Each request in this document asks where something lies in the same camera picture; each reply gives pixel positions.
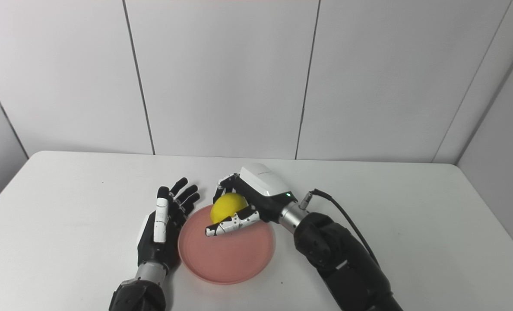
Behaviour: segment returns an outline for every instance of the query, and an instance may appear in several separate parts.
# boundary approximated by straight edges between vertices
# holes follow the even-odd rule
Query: cable connector
[[[310,203],[310,200],[312,199],[312,193],[309,191],[304,196],[304,199],[302,199],[301,203],[298,205],[298,208],[301,210],[306,210],[306,207],[308,206],[308,203]]]

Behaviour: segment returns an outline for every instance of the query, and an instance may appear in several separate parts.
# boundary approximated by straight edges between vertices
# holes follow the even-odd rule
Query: robotic wrist
[[[364,246],[330,217],[308,214],[294,231],[294,241],[342,310],[401,310],[396,302],[391,303],[394,299],[389,280]]]

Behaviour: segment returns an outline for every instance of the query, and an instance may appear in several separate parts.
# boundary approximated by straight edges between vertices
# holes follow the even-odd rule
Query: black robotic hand
[[[162,285],[164,278],[180,263],[178,237],[187,217],[200,198],[197,186],[180,179],[172,189],[160,187],[157,207],[144,224],[138,243],[136,277],[122,282],[113,293],[109,311],[163,311],[166,301]]]

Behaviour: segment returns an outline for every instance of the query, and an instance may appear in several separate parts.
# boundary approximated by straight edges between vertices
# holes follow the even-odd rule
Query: white table
[[[513,310],[513,241],[452,165],[256,160],[302,198],[317,187],[345,207],[405,311]],[[136,273],[136,237],[160,185],[186,176],[211,202],[218,179],[251,159],[41,152],[0,195],[0,310],[107,310]],[[345,224],[314,198],[310,209]],[[314,268],[274,226],[276,249],[232,286],[185,267],[167,278],[172,310],[338,310]]]

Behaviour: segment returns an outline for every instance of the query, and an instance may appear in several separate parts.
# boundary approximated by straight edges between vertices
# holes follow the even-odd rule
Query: robot finger
[[[174,187],[172,187],[172,189],[170,189],[170,194],[173,197],[175,197],[176,194],[178,194],[178,192],[180,191],[180,189],[182,189],[186,185],[187,185],[187,178],[185,178],[185,177],[181,178],[179,181],[176,181],[176,183],[174,184]]]
[[[191,212],[193,212],[193,210],[195,209],[195,205],[193,204],[184,204],[182,205],[182,207],[184,208],[184,215],[186,219],[189,216],[189,214],[191,214]]]
[[[198,199],[201,199],[201,195],[199,195],[199,193],[193,193],[182,203],[180,203],[180,206],[183,207],[183,209],[185,210],[186,205],[193,205],[193,203],[195,203]]]
[[[182,192],[180,195],[178,195],[177,200],[179,201],[180,204],[182,204],[185,201],[185,199],[187,199],[193,193],[196,193],[197,190],[198,190],[197,185],[191,185],[191,186],[187,187],[187,189],[185,189],[184,192]]]
[[[252,206],[247,206],[238,211],[233,217],[226,217],[221,222],[207,226],[205,228],[206,236],[222,235],[228,232],[234,232],[260,221],[260,214]]]

